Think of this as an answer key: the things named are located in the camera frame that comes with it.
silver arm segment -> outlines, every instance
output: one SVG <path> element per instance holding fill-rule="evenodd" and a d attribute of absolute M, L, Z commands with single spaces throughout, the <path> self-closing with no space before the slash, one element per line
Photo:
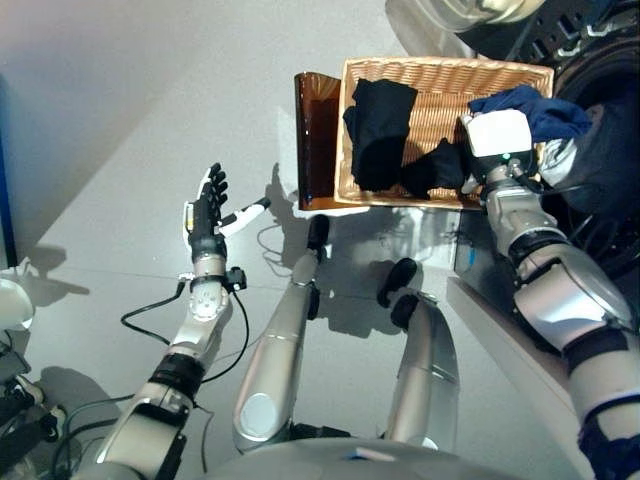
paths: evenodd
<path fill-rule="evenodd" d="M 204 255 L 194 264 L 195 279 L 221 276 L 224 270 L 225 260 L 219 255 Z M 125 465 L 145 479 L 171 478 L 186 441 L 180 432 L 193 409 L 200 381 L 213 362 L 215 327 L 228 306 L 228 294 L 219 280 L 193 286 L 187 318 L 163 363 L 103 441 L 96 463 Z"/>
<path fill-rule="evenodd" d="M 385 439 L 453 452 L 459 383 L 447 322 L 434 302 L 415 293 L 398 300 L 394 315 L 409 319 Z"/>
<path fill-rule="evenodd" d="M 251 358 L 233 412 L 233 438 L 241 452 L 287 434 L 317 266 L 318 254 L 311 249 L 298 260 Z"/>
<path fill-rule="evenodd" d="M 216 327 L 229 307 L 227 289 L 246 286 L 242 271 L 226 272 L 225 237 L 269 206 L 263 198 L 221 218 L 225 176 L 219 164 L 212 166 L 200 183 L 198 199 L 185 205 L 183 233 L 194 267 L 186 319 L 151 378 L 102 443 L 95 463 L 74 478 L 174 478 L 186 443 L 181 431 L 213 363 L 219 340 Z"/>
<path fill-rule="evenodd" d="M 476 176 L 486 181 L 497 250 L 518 276 L 515 307 L 567 360 L 571 398 L 583 427 L 580 449 L 596 476 L 640 476 L 640 350 L 637 337 L 621 330 L 630 331 L 631 311 L 600 267 L 544 212 L 519 163 L 506 163 L 512 153 L 499 146 L 509 125 L 496 119 L 499 128 L 483 135 L 468 127 L 475 118 L 465 126 L 472 151 L 474 143 L 497 148 L 476 159 Z"/>

cable connector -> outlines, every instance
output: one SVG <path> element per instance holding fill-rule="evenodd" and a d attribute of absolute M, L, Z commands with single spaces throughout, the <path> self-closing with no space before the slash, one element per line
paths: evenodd
<path fill-rule="evenodd" d="M 224 288 L 227 292 L 239 292 L 247 288 L 247 276 L 240 267 L 232 267 L 225 274 Z"/>

black cable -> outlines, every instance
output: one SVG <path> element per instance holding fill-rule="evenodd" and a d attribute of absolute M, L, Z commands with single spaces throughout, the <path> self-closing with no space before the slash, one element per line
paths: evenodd
<path fill-rule="evenodd" d="M 612 228 L 611 230 L 609 230 L 609 236 L 607 237 L 607 241 L 604 242 L 604 244 L 600 247 L 600 249 L 593 254 L 593 258 L 596 260 L 599 260 L 600 257 L 602 257 L 602 255 L 604 255 L 607 250 L 609 250 L 609 248 L 611 248 L 611 245 L 613 245 L 613 242 L 616 239 L 616 236 L 618 235 L 618 229 L 620 228 L 620 223 L 618 223 L 617 221 L 614 221 L 612 224 Z"/>
<path fill-rule="evenodd" d="M 202 429 L 202 440 L 200 442 L 200 461 L 202 462 L 202 471 L 205 474 L 207 474 L 209 473 L 209 467 L 207 466 L 207 457 L 205 454 L 206 442 L 207 442 L 207 430 L 209 430 L 209 425 L 211 424 L 211 421 L 213 420 L 215 413 L 212 412 L 211 410 L 207 410 L 206 408 L 201 407 L 197 403 L 194 405 L 194 407 L 199 408 L 203 412 L 209 414 L 209 418 L 207 418 L 207 421 L 204 424 L 204 428 Z"/>
<path fill-rule="evenodd" d="M 633 335 L 635 337 L 640 337 L 640 330 L 634 330 L 633 328 L 629 328 L 625 325 L 620 325 L 618 328 L 623 332 L 627 332 L 630 335 Z"/>
<path fill-rule="evenodd" d="M 142 333 L 143 335 L 146 335 L 147 337 L 151 337 L 155 340 L 158 340 L 164 343 L 165 345 L 171 345 L 171 342 L 168 339 L 164 338 L 162 335 L 158 335 L 157 333 L 150 332 L 149 330 L 145 330 L 144 328 L 137 327 L 136 325 L 133 325 L 130 322 L 128 322 L 127 319 L 134 317 L 136 315 L 140 315 L 141 313 L 148 312 L 149 310 L 152 310 L 154 308 L 162 307 L 164 305 L 167 305 L 168 303 L 173 302 L 174 300 L 177 300 L 178 298 L 180 298 L 180 295 L 184 290 L 185 283 L 186 282 L 184 280 L 180 280 L 180 282 L 178 282 L 178 286 L 176 287 L 176 293 L 174 293 L 172 297 L 165 298 L 164 300 L 161 300 L 159 302 L 152 303 L 151 305 L 147 305 L 145 307 L 140 307 L 129 313 L 125 313 L 120 319 L 120 323 L 122 323 L 125 327 L 130 328 L 131 330 L 134 330 L 138 333 Z"/>
<path fill-rule="evenodd" d="M 580 222 L 580 225 L 578 225 L 576 228 L 573 229 L 573 231 L 571 232 L 567 240 L 573 243 L 573 241 L 576 240 L 580 232 L 584 230 L 584 227 L 586 227 L 591 220 L 593 220 L 593 213 L 589 215 L 587 218 L 585 218 L 582 222 Z"/>
<path fill-rule="evenodd" d="M 101 420 L 99 422 L 88 423 L 87 425 L 83 425 L 81 427 L 76 428 L 69 435 L 65 435 L 60 441 L 60 444 L 56 448 L 55 452 L 53 453 L 53 457 L 51 459 L 51 467 L 49 467 L 50 469 L 49 474 L 51 475 L 51 477 L 54 480 L 58 480 L 60 478 L 60 476 L 58 475 L 58 472 L 56 471 L 58 468 L 58 460 L 60 459 L 60 453 L 62 453 L 62 450 L 64 450 L 64 448 L 69 444 L 69 442 L 71 442 L 71 440 L 73 440 L 82 432 L 86 432 L 87 430 L 92 430 L 94 428 L 109 427 L 114 423 L 116 423 L 117 421 L 118 421 L 117 418 L 110 418 L 109 420 Z M 68 478 L 71 472 L 67 471 L 66 473 Z"/>
<path fill-rule="evenodd" d="M 9 344 L 7 345 L 4 342 L 0 342 L 0 344 L 2 344 L 2 346 L 5 348 L 5 352 L 11 352 L 13 351 L 13 337 L 11 336 L 11 334 L 9 333 L 9 330 L 3 330 L 4 334 L 7 336 L 7 338 L 9 339 Z"/>
<path fill-rule="evenodd" d="M 133 398 L 133 394 L 130 394 L 130 395 L 123 395 L 121 397 L 105 398 L 104 400 L 95 400 L 93 402 L 88 402 L 88 403 L 85 403 L 84 405 L 80 405 L 75 410 L 73 410 L 65 420 L 64 425 L 62 426 L 63 436 L 67 437 L 69 435 L 69 430 L 71 430 L 71 421 L 79 413 L 89 408 L 98 407 L 100 405 L 106 405 L 109 403 L 124 402 L 125 400 L 131 400 L 132 398 Z M 71 471 L 71 446 L 67 448 L 67 471 Z"/>
<path fill-rule="evenodd" d="M 640 238 L 636 239 L 620 254 L 603 261 L 600 266 L 610 279 L 615 280 L 631 271 L 638 263 L 640 263 Z"/>
<path fill-rule="evenodd" d="M 16 423 L 18 423 L 18 420 L 20 419 L 20 417 L 15 417 L 7 426 L 7 428 L 4 429 L 4 432 L 2 432 L 2 435 L 0 435 L 0 438 L 5 437 L 8 433 L 9 430 L 11 430 Z"/>
<path fill-rule="evenodd" d="M 597 188 L 600 190 L 600 187 L 595 183 L 581 183 L 579 185 L 571 185 L 570 187 L 565 188 L 553 188 L 551 190 L 545 190 L 540 195 L 549 196 L 549 195 L 562 195 L 563 193 L 574 192 L 576 190 L 582 190 L 584 188 Z"/>
<path fill-rule="evenodd" d="M 249 317 L 247 315 L 247 311 L 245 310 L 244 305 L 242 304 L 240 299 L 238 298 L 238 295 L 236 294 L 236 292 L 232 291 L 231 294 L 233 295 L 233 298 L 236 299 L 236 302 L 238 302 L 238 306 L 240 307 L 240 310 L 242 310 L 242 316 L 244 317 L 244 330 L 245 330 L 244 343 L 242 345 L 242 349 L 240 350 L 240 353 L 238 354 L 236 359 L 231 363 L 231 365 L 229 365 L 227 368 L 222 370 L 220 373 L 216 373 L 212 377 L 205 378 L 204 380 L 202 380 L 202 384 L 205 384 L 217 378 L 220 378 L 224 374 L 228 373 L 231 369 L 233 369 L 233 367 L 235 367 L 238 364 L 238 362 L 244 355 L 244 352 L 247 350 L 247 345 L 249 344 Z"/>
<path fill-rule="evenodd" d="M 575 231 L 575 227 L 573 225 L 573 216 L 572 216 L 572 209 L 571 209 L 571 205 L 569 205 L 567 203 L 567 223 L 569 224 L 569 234 L 571 234 L 572 232 Z M 575 241 L 578 244 L 578 246 L 580 245 L 580 239 L 575 237 Z"/>

white cylinder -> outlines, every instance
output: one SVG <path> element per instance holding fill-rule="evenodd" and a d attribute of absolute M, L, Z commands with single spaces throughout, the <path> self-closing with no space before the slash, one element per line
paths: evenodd
<path fill-rule="evenodd" d="M 0 278 L 0 329 L 12 328 L 31 320 L 35 309 L 19 284 Z"/>

black device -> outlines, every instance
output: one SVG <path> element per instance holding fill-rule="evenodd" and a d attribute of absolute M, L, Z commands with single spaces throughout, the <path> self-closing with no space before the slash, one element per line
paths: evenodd
<path fill-rule="evenodd" d="M 16 375 L 30 371 L 31 367 L 27 361 L 15 350 L 0 353 L 0 383 L 6 383 Z"/>

